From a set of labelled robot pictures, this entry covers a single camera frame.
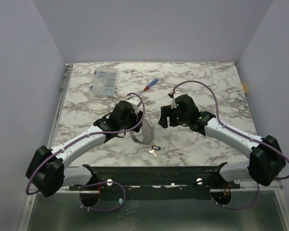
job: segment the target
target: white marble countertop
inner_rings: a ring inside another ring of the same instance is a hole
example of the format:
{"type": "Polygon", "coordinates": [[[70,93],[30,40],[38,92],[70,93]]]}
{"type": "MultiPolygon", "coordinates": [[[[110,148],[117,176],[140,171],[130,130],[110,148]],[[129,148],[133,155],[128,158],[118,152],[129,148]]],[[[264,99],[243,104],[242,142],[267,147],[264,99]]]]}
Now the white marble countertop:
{"type": "MultiPolygon", "coordinates": [[[[220,117],[226,123],[256,134],[250,110],[234,63],[87,63],[74,64],[68,85],[55,145],[82,133],[95,120],[111,112],[129,92],[140,92],[150,81],[159,82],[145,92],[145,118],[154,130],[150,145],[135,143],[130,135],[114,138],[98,146],[71,165],[80,166],[203,166],[236,162],[246,157],[228,145],[181,126],[163,129],[158,125],[160,108],[171,103],[170,89],[185,80],[198,80],[215,92],[220,117]],[[113,98],[96,98],[90,92],[92,77],[98,67],[113,67],[119,76],[113,98]],[[157,157],[149,153],[152,145],[162,149],[157,157]]],[[[198,84],[184,84],[180,92],[192,96],[200,111],[215,113],[210,92],[198,84]]]]}

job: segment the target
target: silver bolt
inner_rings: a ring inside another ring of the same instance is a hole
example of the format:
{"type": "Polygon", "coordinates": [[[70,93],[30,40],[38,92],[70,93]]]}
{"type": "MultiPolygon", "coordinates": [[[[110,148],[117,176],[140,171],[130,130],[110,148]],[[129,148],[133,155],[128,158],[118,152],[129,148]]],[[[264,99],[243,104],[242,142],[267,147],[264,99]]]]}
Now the silver bolt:
{"type": "MultiPolygon", "coordinates": [[[[112,181],[112,179],[108,179],[107,182],[112,181]]],[[[113,183],[107,183],[107,185],[110,187],[113,183]]]]}
{"type": "Polygon", "coordinates": [[[196,180],[196,183],[197,183],[197,185],[202,185],[203,180],[202,180],[201,178],[198,178],[198,179],[196,180]]]}

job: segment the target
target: key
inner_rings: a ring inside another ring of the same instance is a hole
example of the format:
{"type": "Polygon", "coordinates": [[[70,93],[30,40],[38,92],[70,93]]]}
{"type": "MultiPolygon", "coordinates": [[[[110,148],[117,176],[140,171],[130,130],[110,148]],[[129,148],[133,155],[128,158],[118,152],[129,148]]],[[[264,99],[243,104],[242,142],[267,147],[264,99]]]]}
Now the key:
{"type": "Polygon", "coordinates": [[[154,155],[155,157],[157,157],[157,155],[155,154],[154,149],[150,149],[149,152],[150,152],[150,153],[153,153],[153,155],[154,155]]]}

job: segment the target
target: cable clip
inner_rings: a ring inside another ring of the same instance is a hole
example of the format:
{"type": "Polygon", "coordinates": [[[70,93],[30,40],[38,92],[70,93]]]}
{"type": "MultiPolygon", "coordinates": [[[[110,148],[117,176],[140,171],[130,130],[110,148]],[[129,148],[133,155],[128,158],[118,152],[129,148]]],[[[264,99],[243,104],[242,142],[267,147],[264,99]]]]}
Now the cable clip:
{"type": "Polygon", "coordinates": [[[170,93],[168,94],[168,96],[173,99],[174,98],[174,93],[175,93],[174,90],[170,90],[170,93]]]}
{"type": "Polygon", "coordinates": [[[176,104],[176,102],[174,101],[174,98],[172,99],[172,102],[171,102],[170,108],[171,108],[171,109],[173,109],[173,108],[177,108],[177,104],[176,104]]]}

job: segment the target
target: gray wall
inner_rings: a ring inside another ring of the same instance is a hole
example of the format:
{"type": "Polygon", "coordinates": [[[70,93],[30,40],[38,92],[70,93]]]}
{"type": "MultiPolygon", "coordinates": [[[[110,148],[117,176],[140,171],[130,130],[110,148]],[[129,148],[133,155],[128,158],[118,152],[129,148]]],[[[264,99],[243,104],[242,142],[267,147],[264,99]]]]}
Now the gray wall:
{"type": "Polygon", "coordinates": [[[26,168],[47,144],[65,67],[32,0],[0,0],[0,231],[18,228],[26,168]]]}
{"type": "Polygon", "coordinates": [[[67,62],[237,62],[272,0],[34,2],[67,62]]]}
{"type": "MultiPolygon", "coordinates": [[[[258,132],[289,157],[289,0],[274,0],[237,67],[258,132]]],[[[283,185],[289,206],[289,180],[283,185]]]]}

